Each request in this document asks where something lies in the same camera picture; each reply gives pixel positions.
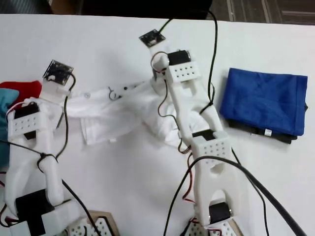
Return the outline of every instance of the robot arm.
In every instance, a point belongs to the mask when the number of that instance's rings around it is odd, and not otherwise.
[[[56,158],[43,155],[52,153],[63,109],[42,98],[60,97],[64,87],[67,84],[44,81],[40,99],[27,99],[7,116],[8,140],[36,151],[10,145],[5,203],[21,221],[10,227],[12,236],[56,235],[85,215],[79,203],[65,194]]]
[[[229,137],[214,106],[209,106],[201,114],[209,129],[192,132],[189,127],[189,114],[200,113],[209,103],[197,63],[187,51],[160,55],[153,68],[163,71],[157,76],[167,82],[177,113],[180,137],[191,146],[194,159],[204,155],[230,159]],[[235,170],[220,161],[202,160],[195,165],[194,195],[197,219],[206,228],[227,221],[240,211]]]

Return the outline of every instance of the folded blue fabric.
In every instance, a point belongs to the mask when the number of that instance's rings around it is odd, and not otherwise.
[[[8,123],[5,114],[8,107],[18,98],[17,90],[0,88],[0,139],[7,141]],[[0,167],[9,163],[9,145],[0,143]]]
[[[231,68],[220,113],[257,128],[303,135],[306,88],[307,76]]]

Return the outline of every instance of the white cloth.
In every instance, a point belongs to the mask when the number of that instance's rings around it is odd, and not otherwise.
[[[81,118],[83,136],[88,145],[115,139],[144,122],[159,140],[178,146],[177,125],[172,117],[162,118],[158,115],[158,106],[163,97],[154,91],[150,82],[138,85],[116,101],[111,101],[108,94],[109,89],[104,88],[79,93],[68,101],[68,116]],[[176,116],[170,99],[163,103],[160,112],[162,115]],[[192,132],[208,127],[197,112],[191,114],[189,124]]]

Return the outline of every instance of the white table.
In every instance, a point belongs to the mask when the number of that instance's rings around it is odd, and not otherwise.
[[[149,50],[138,39],[159,29],[162,19],[91,16],[0,15],[1,81],[41,79],[51,59],[74,66],[76,91],[151,77]],[[173,45],[194,53],[205,84],[214,43],[210,21],[174,20],[163,31]],[[246,166],[312,235],[315,206],[315,27],[219,22],[213,84],[219,107],[230,67],[309,77],[305,134],[291,145],[227,129]],[[56,152],[64,125],[56,133]],[[114,144],[87,147],[79,121],[70,120],[69,144],[60,158],[63,178],[89,209],[109,211],[122,235],[161,235],[173,194],[186,170],[186,157],[157,141],[142,126]],[[264,236],[260,198],[248,185],[244,209],[249,235]],[[178,235],[192,216],[178,199],[168,235]],[[293,235],[267,203],[270,235]]]

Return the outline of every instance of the red wire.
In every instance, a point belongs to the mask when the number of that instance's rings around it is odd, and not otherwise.
[[[191,156],[192,156],[192,153],[191,153],[191,154],[189,155],[189,157],[187,158],[187,165],[188,165],[188,167],[189,167],[189,159],[190,159]],[[195,201],[186,198],[186,197],[188,196],[188,194],[190,193],[191,187],[192,187],[192,171],[189,172],[189,177],[190,177],[190,180],[189,180],[189,187],[188,187],[186,193],[183,195],[182,199],[183,199],[184,201],[187,201],[187,202],[195,203]]]

